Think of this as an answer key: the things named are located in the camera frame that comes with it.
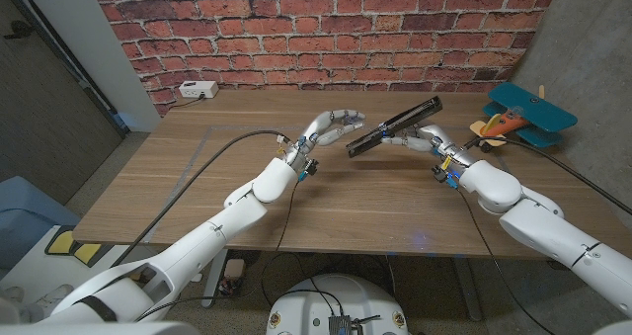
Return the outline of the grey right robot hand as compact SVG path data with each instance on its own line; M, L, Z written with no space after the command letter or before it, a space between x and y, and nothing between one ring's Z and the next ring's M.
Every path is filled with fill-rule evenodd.
M464 147L455 142L438 125L428 125L416 129L419 137L386 137L381 138L385 144L402 145L418 152L428 152L441 160L441 168L463 172L478 162Z

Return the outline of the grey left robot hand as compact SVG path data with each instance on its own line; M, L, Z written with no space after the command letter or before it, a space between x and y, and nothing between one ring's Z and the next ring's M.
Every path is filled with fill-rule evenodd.
M293 143L284 161L298 173L305 165L307 154L316 145L329 145L344 134L363 127L365 114L355 110L325 111L320 114Z

